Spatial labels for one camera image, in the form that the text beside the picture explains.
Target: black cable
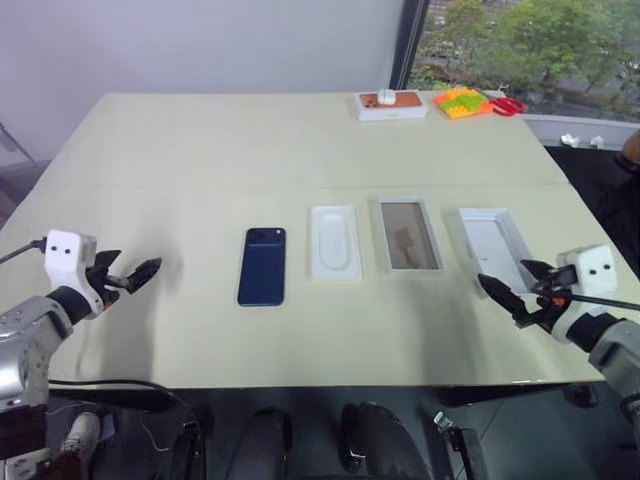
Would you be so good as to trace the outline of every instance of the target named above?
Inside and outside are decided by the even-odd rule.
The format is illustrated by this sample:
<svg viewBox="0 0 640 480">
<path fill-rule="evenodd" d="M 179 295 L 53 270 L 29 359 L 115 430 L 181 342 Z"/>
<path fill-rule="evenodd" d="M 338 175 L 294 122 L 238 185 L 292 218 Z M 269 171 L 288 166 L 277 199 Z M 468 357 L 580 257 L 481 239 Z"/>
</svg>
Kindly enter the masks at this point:
<svg viewBox="0 0 640 480">
<path fill-rule="evenodd" d="M 624 308 L 627 310 L 640 311 L 640 305 L 636 303 L 621 302 L 619 300 L 610 300 L 608 298 L 587 297 L 585 295 L 575 295 L 569 292 L 554 292 L 549 290 L 531 289 L 531 291 L 541 297 L 546 298 L 566 298 L 567 300 L 575 300 L 576 302 L 595 303 L 598 305 L 607 305 L 609 307 Z"/>
<path fill-rule="evenodd" d="M 139 387 L 146 387 L 152 390 L 157 390 L 158 392 L 162 392 L 172 400 L 175 400 L 179 403 L 189 414 L 189 416 L 193 419 L 193 422 L 198 430 L 198 437 L 200 439 L 200 450 L 201 450 L 201 467 L 202 467 L 202 479 L 207 479 L 207 450 L 205 445 L 204 438 L 204 430 L 202 425 L 200 424 L 200 420 L 196 416 L 193 408 L 179 395 L 176 395 L 167 387 L 163 387 L 157 383 L 147 382 L 146 380 L 128 380 L 128 379 L 115 379 L 115 380 L 88 380 L 88 381 L 70 381 L 70 380 L 53 380 L 49 379 L 50 385 L 64 385 L 68 387 L 90 387 L 94 385 L 136 385 Z"/>
<path fill-rule="evenodd" d="M 4 262 L 8 262 L 12 258 L 17 257 L 18 255 L 23 254 L 24 252 L 31 250 L 32 248 L 37 248 L 42 253 L 44 253 L 46 246 L 47 246 L 47 237 L 42 237 L 40 240 L 32 240 L 31 242 L 27 243 L 25 246 L 20 247 L 19 249 L 14 250 L 8 255 L 5 255 L 4 257 L 0 258 L 0 265 L 2 265 Z"/>
</svg>

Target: scissors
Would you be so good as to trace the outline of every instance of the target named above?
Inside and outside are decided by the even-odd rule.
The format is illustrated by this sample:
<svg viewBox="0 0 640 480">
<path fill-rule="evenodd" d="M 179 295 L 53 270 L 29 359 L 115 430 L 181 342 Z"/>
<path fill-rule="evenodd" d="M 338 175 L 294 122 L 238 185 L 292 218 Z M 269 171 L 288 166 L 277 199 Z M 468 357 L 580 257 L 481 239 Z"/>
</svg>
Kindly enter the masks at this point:
<svg viewBox="0 0 640 480">
<path fill-rule="evenodd" d="M 474 88 L 476 92 L 481 95 L 487 97 L 489 103 L 493 105 L 493 111 L 498 115 L 502 115 L 503 117 L 513 117 L 518 113 L 523 113 L 527 109 L 527 105 L 520 100 L 517 100 L 512 97 L 494 97 L 493 95 L 489 95 L 482 90 L 478 90 Z"/>
</svg>

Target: smartphone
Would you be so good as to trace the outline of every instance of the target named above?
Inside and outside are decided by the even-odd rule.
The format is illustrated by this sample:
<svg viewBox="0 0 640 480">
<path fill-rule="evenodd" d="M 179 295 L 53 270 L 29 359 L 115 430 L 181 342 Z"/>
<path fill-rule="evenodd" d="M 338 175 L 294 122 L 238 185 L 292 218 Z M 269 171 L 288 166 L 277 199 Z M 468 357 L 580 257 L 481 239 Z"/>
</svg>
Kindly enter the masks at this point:
<svg viewBox="0 0 640 480">
<path fill-rule="evenodd" d="M 243 307 L 280 305 L 284 301 L 284 228 L 250 228 L 244 239 L 238 303 Z"/>
</svg>

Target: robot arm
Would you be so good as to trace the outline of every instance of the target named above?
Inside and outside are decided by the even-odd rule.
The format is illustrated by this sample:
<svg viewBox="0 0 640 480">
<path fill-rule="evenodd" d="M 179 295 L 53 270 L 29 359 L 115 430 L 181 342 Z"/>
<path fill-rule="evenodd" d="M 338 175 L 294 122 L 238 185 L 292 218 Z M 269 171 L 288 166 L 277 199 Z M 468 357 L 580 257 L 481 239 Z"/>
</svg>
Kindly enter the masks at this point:
<svg viewBox="0 0 640 480">
<path fill-rule="evenodd" d="M 0 315 L 0 480 L 31 478 L 49 460 L 45 406 L 51 357 L 85 318 L 96 318 L 158 271 L 147 260 L 129 277 L 109 275 L 119 250 L 96 254 L 96 239 L 53 230 L 45 248 L 45 270 L 53 291 Z"/>
<path fill-rule="evenodd" d="M 640 445 L 640 325 L 608 314 L 602 305 L 640 310 L 640 305 L 610 300 L 617 287 L 611 249 L 596 246 L 558 255 L 558 268 L 522 260 L 537 280 L 540 310 L 529 313 L 522 299 L 500 280 L 478 275 L 487 294 L 520 328 L 539 325 L 561 343 L 572 342 L 589 354 L 589 363 L 620 395 Z"/>
</svg>

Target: table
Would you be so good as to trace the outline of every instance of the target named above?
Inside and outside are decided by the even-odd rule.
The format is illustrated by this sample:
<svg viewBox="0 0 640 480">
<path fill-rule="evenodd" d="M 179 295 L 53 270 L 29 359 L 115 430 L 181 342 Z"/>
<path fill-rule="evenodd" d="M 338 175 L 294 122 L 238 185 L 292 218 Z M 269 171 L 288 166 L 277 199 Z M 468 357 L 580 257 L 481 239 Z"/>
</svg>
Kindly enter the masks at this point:
<svg viewBox="0 0 640 480">
<path fill-rule="evenodd" d="M 145 289 L 79 324 L 51 376 L 173 388 L 600 379 L 577 347 L 515 328 L 480 298 L 455 233 L 459 207 L 508 207 L 537 259 L 555 263 L 558 252 L 607 242 L 524 122 L 452 122 L 432 111 L 424 121 L 363 125 L 346 115 L 347 99 L 105 97 L 0 231 L 0 251 L 55 227 L 121 248 L 116 273 L 157 255 L 164 263 Z M 385 272 L 372 205 L 394 195 L 425 199 L 442 274 Z M 356 207 L 363 281 L 310 279 L 308 210 L 325 204 Z M 252 226 L 287 230 L 281 307 L 235 301 Z M 618 297 L 638 298 L 640 284 L 614 254 Z M 42 261 L 32 253 L 2 266 L 11 281 L 0 308 L 48 291 Z"/>
</svg>

